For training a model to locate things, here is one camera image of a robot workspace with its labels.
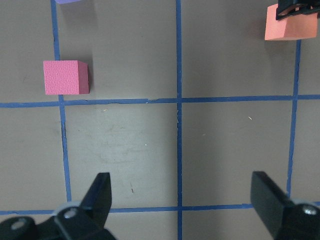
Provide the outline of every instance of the foam block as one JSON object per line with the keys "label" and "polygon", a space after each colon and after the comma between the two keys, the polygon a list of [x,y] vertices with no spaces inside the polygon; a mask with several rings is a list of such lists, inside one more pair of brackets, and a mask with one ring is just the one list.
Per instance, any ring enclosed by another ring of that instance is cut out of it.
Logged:
{"label": "foam block", "polygon": [[57,4],[69,4],[74,2],[79,2],[81,0],[55,0]]}
{"label": "foam block", "polygon": [[89,93],[88,65],[77,60],[43,61],[46,95]]}
{"label": "foam block", "polygon": [[317,36],[317,13],[289,16],[276,20],[278,4],[269,6],[266,15],[265,40],[298,40]]}

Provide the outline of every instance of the gray floor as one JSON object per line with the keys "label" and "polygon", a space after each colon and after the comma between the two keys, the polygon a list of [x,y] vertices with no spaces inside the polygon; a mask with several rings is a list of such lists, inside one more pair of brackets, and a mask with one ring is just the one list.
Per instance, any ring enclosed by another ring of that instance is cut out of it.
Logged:
{"label": "gray floor", "polygon": [[[58,101],[45,95],[42,69],[55,59],[50,0],[0,1],[0,221],[14,213],[43,221],[66,191],[80,200],[98,172],[111,173],[106,227],[119,240],[272,239],[241,207],[254,170],[283,190],[292,172],[292,197],[320,201],[320,40],[301,42],[294,84],[296,42],[264,41],[274,3],[181,0],[182,45],[174,0],[56,5],[60,59],[88,63],[90,80],[90,94]],[[182,205],[226,208],[184,210],[182,238],[179,160]]]}

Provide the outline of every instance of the metal bolt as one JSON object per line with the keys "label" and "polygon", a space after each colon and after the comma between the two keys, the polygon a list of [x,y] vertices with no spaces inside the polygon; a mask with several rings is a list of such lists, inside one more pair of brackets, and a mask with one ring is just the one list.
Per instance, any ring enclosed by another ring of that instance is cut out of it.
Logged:
{"label": "metal bolt", "polygon": [[317,209],[311,205],[304,205],[302,207],[302,210],[305,214],[308,214],[308,215],[316,215],[317,214]]}
{"label": "metal bolt", "polygon": [[64,213],[64,218],[65,219],[71,219],[77,214],[77,209],[76,208],[70,208],[70,210],[66,211]]}
{"label": "metal bolt", "polygon": [[19,228],[22,228],[25,225],[25,223],[26,220],[24,218],[20,218],[18,221],[11,225],[11,230],[17,230]]}

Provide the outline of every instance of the purple block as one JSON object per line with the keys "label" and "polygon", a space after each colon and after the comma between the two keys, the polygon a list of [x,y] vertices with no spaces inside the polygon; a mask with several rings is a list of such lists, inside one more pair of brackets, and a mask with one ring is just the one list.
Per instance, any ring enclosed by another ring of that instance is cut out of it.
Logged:
{"label": "purple block", "polygon": [[79,2],[81,0],[55,0],[57,4],[69,4],[74,2]]}

